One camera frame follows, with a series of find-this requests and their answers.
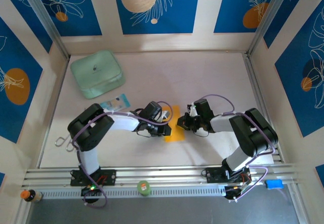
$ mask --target dark floor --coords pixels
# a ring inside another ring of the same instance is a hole
[[[288,188],[281,192],[260,185],[238,203],[224,197],[110,199],[104,209],[92,209],[82,200],[42,200],[33,204],[30,224],[203,224],[299,223]]]

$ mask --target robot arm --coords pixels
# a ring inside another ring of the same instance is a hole
[[[266,135],[273,145],[278,136],[260,112],[252,108],[244,113]],[[203,128],[209,133],[234,132],[239,147],[222,162],[222,169],[214,172],[214,178],[228,180],[235,177],[246,166],[252,157],[270,148],[264,135],[244,117],[244,114],[225,114],[215,116],[206,99],[200,99],[188,105],[188,113],[178,119],[177,125],[185,130],[196,132]]]
[[[74,119],[67,127],[71,138],[73,139],[90,120],[93,120],[103,113],[107,113],[108,115],[100,117],[90,127],[87,127],[76,139],[79,148],[79,161],[89,175],[100,169],[97,145],[108,130],[128,130],[137,133],[142,130],[147,130],[151,136],[171,135],[171,128],[168,124],[152,124],[161,123],[163,119],[169,116],[168,111],[162,111],[161,106],[152,101],[139,113],[135,111],[129,113],[113,113],[104,110],[99,104],[93,104]]]

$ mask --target yellow object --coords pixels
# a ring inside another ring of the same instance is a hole
[[[21,192],[20,197],[22,199],[27,199],[30,196],[30,192],[28,190],[24,190],[23,192]]]
[[[170,110],[168,106],[162,107],[162,109]],[[171,135],[165,136],[164,139],[166,142],[174,142],[174,141],[183,141],[186,139],[184,135],[184,129],[177,126],[178,118],[180,118],[180,107],[178,105],[172,106],[173,117],[169,122],[169,126],[171,127]]]

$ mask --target white platform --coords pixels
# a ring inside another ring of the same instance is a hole
[[[76,167],[75,152],[56,147],[55,140],[66,136],[68,124],[93,103],[101,103],[125,93],[136,109],[150,101],[164,100],[179,105],[181,114],[187,104],[207,95],[221,94],[230,99],[236,111],[257,107],[241,53],[160,52],[116,54],[126,83],[102,96],[87,100],[78,90],[68,69],[55,110],[41,168]],[[82,58],[72,56],[70,63]],[[208,98],[214,114],[230,110],[228,103]],[[99,144],[99,163],[113,166],[177,166],[221,164],[238,146],[233,133],[210,134],[206,138],[185,132],[186,140],[166,143],[163,138],[145,138],[127,131],[111,131]],[[272,156],[255,161],[273,163]]]

